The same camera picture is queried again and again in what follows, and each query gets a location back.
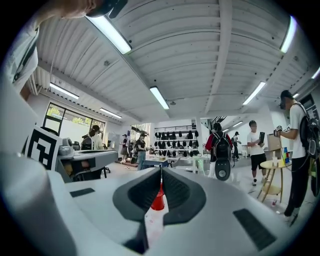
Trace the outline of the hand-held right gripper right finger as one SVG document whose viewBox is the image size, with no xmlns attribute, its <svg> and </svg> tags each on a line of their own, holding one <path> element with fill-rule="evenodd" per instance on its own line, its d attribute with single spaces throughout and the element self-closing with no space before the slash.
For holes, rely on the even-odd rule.
<svg viewBox="0 0 320 256">
<path fill-rule="evenodd" d="M 162 186 L 169 211 L 153 256 L 265 256 L 285 242 L 277 215 L 226 182 L 165 167 Z"/>
</svg>

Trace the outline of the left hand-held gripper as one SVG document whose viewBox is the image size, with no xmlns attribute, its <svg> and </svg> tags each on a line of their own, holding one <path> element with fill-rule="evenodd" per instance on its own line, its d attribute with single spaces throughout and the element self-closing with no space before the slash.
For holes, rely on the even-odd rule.
<svg viewBox="0 0 320 256">
<path fill-rule="evenodd" d="M 96 170 L 118 159 L 115 150 L 79 150 L 69 138 L 60 138 L 46 127 L 35 125 L 22 150 L 24 155 L 41 163 L 47 171 L 58 172 L 65 182 L 91 181 Z"/>
</svg>

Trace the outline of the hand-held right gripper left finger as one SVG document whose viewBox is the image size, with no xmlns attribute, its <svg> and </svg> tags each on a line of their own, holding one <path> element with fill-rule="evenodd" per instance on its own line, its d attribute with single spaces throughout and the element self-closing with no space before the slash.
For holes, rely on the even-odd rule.
<svg viewBox="0 0 320 256">
<path fill-rule="evenodd" d="M 114 178 L 64 183 L 57 208 L 77 256 L 159 256 L 148 247 L 145 214 L 160 189 L 161 171 L 148 168 Z"/>
</svg>

